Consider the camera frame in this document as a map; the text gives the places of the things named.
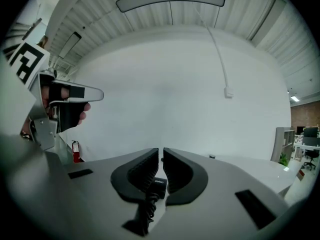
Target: corrugated metal ceiling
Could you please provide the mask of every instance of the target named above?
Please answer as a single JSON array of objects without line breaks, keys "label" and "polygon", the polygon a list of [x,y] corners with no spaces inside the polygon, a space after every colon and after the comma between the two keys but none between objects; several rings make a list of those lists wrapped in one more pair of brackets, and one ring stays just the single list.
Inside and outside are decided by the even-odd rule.
[{"label": "corrugated metal ceiling", "polygon": [[[122,13],[116,6],[116,1],[76,0],[61,19],[54,34],[50,47],[53,57],[59,54],[74,31],[82,39],[64,61],[75,66],[93,49],[133,31],[163,25],[202,24],[192,2],[162,2]],[[275,0],[226,0],[223,7],[204,3],[196,3],[196,7],[208,26],[251,40],[274,2]],[[257,48],[267,51],[278,60],[292,94],[297,93],[297,96],[303,97],[320,91],[319,50],[312,42],[303,20],[291,5],[285,6]]]}]

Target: office chair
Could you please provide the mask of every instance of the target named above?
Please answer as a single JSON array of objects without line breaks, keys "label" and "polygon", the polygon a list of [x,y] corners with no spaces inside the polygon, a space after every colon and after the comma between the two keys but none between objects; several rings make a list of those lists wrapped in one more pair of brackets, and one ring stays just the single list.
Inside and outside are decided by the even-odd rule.
[{"label": "office chair", "polygon": [[311,160],[310,162],[305,162],[303,164],[303,166],[310,166],[310,171],[312,170],[312,166],[314,167],[314,169],[316,169],[316,166],[312,163],[312,161],[314,160],[314,158],[317,158],[319,156],[319,151],[318,150],[308,150],[307,152],[305,152],[305,155],[310,157]]}]

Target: white wall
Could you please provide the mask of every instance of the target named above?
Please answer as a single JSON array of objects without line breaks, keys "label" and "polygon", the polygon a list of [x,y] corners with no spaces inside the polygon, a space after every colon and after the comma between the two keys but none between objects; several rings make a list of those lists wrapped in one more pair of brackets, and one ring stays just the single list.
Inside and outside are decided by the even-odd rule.
[{"label": "white wall", "polygon": [[79,63],[75,82],[104,91],[82,125],[67,132],[85,161],[145,148],[269,160],[276,127],[291,125],[275,60],[212,30],[234,98],[224,97],[217,51],[203,27],[167,26],[119,37]]}]

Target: red fire extinguisher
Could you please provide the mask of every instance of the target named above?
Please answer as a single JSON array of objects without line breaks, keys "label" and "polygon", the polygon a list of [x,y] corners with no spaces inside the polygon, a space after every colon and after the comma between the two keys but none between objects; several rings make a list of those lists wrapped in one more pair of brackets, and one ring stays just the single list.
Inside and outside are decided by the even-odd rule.
[{"label": "red fire extinguisher", "polygon": [[73,162],[75,163],[84,162],[80,157],[79,142],[76,140],[73,140],[72,142],[72,155],[73,155]]}]

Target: shelf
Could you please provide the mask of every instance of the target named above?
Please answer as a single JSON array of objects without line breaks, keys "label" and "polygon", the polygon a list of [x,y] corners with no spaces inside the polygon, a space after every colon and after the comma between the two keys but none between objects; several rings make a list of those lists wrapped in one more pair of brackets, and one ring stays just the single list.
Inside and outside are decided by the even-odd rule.
[{"label": "shelf", "polygon": [[292,142],[290,142],[289,144],[285,145],[285,146],[282,146],[282,148],[286,148],[288,146],[290,146],[292,144]]}]

